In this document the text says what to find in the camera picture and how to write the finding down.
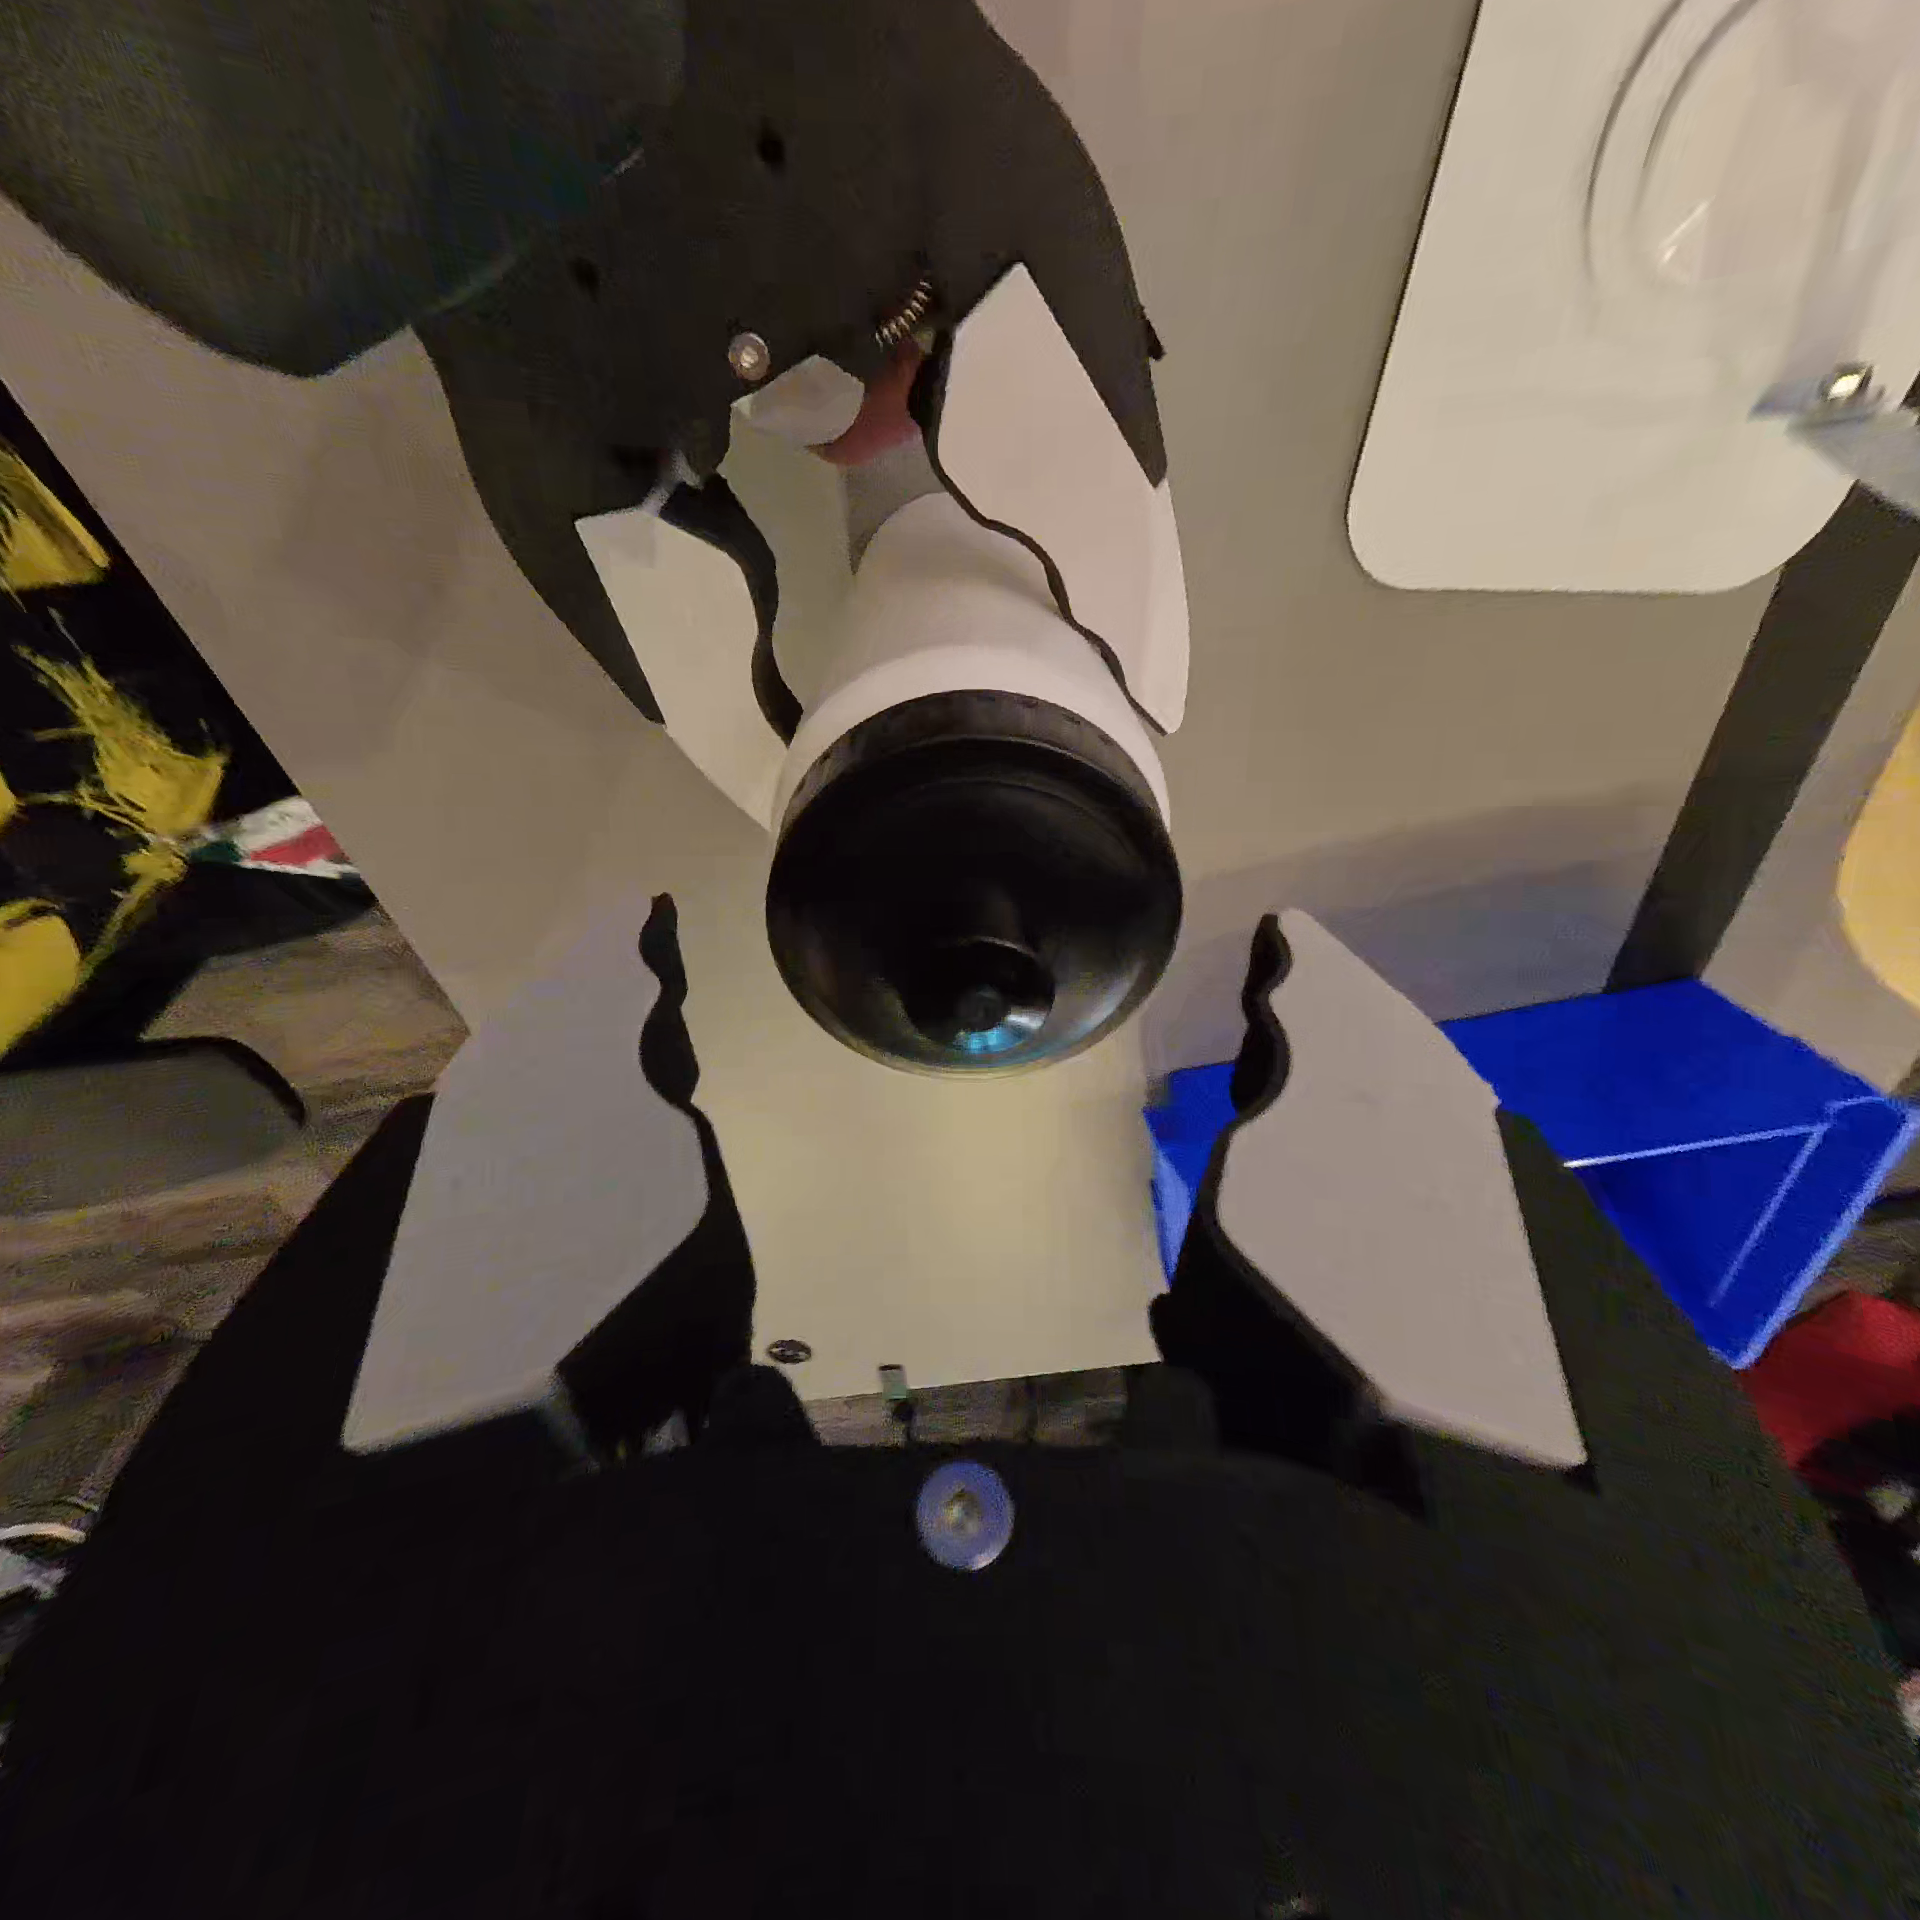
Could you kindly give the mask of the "red bag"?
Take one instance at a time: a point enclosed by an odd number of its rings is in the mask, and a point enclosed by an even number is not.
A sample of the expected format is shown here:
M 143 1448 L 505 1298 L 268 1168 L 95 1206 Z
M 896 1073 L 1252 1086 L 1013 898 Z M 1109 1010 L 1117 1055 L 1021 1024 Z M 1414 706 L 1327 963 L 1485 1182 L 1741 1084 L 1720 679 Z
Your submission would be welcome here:
M 1861 1484 L 1837 1466 L 1848 1438 L 1917 1411 L 1917 1311 L 1837 1292 L 1784 1324 L 1739 1380 L 1793 1475 L 1821 1490 Z

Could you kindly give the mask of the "red green striped object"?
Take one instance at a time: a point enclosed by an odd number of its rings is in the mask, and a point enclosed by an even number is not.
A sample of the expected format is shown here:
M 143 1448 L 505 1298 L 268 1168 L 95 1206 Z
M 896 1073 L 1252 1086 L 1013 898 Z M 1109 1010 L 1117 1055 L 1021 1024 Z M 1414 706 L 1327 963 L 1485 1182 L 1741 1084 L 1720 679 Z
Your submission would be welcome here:
M 301 880 L 360 880 L 336 838 L 303 798 L 209 824 L 182 844 L 187 862 Z

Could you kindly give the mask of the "white plastic bottle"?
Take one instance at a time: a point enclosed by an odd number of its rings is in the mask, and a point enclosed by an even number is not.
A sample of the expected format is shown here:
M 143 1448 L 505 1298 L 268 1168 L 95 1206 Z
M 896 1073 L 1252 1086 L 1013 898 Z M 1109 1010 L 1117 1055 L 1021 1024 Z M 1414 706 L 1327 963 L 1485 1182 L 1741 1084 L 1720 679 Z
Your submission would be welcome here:
M 775 782 L 769 832 L 847 732 L 900 705 L 972 690 L 1029 697 L 1091 722 L 1169 826 L 1145 720 L 1095 646 L 1059 612 L 1041 562 L 951 497 L 924 494 L 887 519 L 862 555 L 832 624 L 823 692 L 804 708 Z

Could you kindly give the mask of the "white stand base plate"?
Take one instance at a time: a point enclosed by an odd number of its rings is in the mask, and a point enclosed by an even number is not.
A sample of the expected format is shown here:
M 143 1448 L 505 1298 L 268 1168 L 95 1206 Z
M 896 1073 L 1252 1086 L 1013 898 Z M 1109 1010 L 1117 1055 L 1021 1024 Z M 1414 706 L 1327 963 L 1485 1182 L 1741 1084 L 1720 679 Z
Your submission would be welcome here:
M 1591 288 L 1582 202 L 1660 6 L 1478 6 L 1348 498 L 1355 561 L 1414 592 L 1727 592 L 1836 514 L 1841 474 L 1751 417 L 1774 382 L 1869 363 L 1912 399 L 1916 254 L 1873 298 Z

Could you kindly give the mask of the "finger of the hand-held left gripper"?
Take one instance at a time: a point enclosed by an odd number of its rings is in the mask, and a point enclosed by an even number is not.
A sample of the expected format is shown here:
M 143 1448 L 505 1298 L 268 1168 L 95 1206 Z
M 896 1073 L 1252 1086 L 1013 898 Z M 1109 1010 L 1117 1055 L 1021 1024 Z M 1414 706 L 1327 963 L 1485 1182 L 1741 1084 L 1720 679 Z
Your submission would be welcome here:
M 1169 486 L 1147 480 L 1024 264 L 951 329 L 927 455 L 976 519 L 1037 553 L 1145 720 L 1177 732 L 1191 612 Z
M 660 728 L 756 828 L 800 728 L 777 658 L 777 558 L 721 476 L 574 523 Z

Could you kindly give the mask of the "blue plastic bin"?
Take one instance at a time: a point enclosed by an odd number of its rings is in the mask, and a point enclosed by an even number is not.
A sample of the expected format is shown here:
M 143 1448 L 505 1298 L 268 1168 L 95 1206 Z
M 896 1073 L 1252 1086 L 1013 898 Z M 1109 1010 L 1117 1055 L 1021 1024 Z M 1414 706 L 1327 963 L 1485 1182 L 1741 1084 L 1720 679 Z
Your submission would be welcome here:
M 1435 1026 L 1734 1369 L 1791 1320 L 1916 1140 L 1912 1105 L 1695 982 Z M 1177 1071 L 1145 1112 L 1167 1276 L 1230 1073 Z

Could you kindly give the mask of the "black office chair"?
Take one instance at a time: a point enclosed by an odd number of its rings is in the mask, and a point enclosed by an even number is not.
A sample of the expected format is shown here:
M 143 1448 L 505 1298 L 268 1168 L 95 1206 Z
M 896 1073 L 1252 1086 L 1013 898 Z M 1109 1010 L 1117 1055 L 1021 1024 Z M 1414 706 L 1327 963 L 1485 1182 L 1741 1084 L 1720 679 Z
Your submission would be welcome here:
M 238 1040 L 140 1040 L 1 1075 L 1 1217 L 118 1206 L 268 1162 L 299 1094 Z

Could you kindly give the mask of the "person's left hand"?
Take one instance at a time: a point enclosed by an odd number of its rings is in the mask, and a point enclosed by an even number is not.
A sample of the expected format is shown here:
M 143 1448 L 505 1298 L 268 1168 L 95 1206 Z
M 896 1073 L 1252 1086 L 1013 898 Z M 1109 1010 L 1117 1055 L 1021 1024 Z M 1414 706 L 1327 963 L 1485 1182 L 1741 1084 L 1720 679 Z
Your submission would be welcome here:
M 917 441 L 920 428 L 912 417 L 909 400 L 918 371 L 920 359 L 913 354 L 889 361 L 864 385 L 862 402 L 847 428 L 814 447 L 812 455 L 836 470 L 857 470 Z

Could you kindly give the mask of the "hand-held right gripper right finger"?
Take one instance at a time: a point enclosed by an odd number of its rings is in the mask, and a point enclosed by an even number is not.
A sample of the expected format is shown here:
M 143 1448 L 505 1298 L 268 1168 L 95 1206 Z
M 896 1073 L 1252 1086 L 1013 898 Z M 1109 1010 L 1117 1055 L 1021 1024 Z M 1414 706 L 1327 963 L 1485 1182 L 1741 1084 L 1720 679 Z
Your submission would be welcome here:
M 1495 1094 L 1299 910 L 1254 928 L 1241 1018 L 1231 1112 L 1149 1311 L 1223 1446 L 1408 1473 L 1419 1434 L 1582 1473 Z

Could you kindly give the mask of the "metal stand bracket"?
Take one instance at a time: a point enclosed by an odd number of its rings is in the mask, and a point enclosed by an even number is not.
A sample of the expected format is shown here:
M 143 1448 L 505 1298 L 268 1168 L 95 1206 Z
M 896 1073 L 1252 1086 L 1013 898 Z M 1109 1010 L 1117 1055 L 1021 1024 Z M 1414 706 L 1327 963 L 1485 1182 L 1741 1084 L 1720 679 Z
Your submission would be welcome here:
M 1789 444 L 1917 521 L 1916 402 L 1887 400 L 1869 363 L 1777 379 L 1751 417 L 1777 425 Z

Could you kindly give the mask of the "clear round stand foot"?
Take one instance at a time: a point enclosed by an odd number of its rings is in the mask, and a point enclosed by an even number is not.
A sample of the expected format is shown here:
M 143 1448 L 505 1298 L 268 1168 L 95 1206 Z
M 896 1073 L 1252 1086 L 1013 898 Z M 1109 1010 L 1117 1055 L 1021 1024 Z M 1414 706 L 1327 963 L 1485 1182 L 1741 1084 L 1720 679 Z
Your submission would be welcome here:
M 1916 254 L 1916 3 L 1660 6 L 1600 119 L 1582 254 L 1603 305 L 1873 298 Z

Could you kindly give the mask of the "black bottle lid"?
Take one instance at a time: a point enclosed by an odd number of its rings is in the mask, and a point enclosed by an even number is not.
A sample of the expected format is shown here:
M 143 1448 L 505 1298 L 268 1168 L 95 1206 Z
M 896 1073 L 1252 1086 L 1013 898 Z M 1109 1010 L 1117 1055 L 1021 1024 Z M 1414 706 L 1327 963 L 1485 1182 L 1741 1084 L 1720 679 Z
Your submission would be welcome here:
M 763 924 L 803 1012 L 900 1073 L 1004 1076 L 1104 1042 L 1183 919 L 1161 804 L 1117 742 L 1009 690 L 877 711 L 807 770 Z

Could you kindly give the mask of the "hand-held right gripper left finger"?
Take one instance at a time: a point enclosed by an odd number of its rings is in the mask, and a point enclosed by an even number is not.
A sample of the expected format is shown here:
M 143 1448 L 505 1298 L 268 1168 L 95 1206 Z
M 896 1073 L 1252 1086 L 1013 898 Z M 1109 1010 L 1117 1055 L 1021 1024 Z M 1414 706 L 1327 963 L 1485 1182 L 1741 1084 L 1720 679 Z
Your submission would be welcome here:
M 590 1450 L 703 1422 L 753 1271 L 699 1108 L 672 896 L 630 900 L 444 1071 L 343 1417 L 355 1455 L 534 1416 Z

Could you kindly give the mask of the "black tape strip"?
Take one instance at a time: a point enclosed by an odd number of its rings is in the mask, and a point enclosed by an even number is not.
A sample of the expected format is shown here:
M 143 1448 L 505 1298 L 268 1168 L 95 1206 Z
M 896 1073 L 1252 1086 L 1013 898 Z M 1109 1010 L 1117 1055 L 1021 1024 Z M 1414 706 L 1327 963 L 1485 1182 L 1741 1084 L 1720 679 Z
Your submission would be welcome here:
M 1705 974 L 1916 562 L 1916 519 L 1869 487 L 1848 487 L 1828 523 L 1780 569 L 1607 992 Z

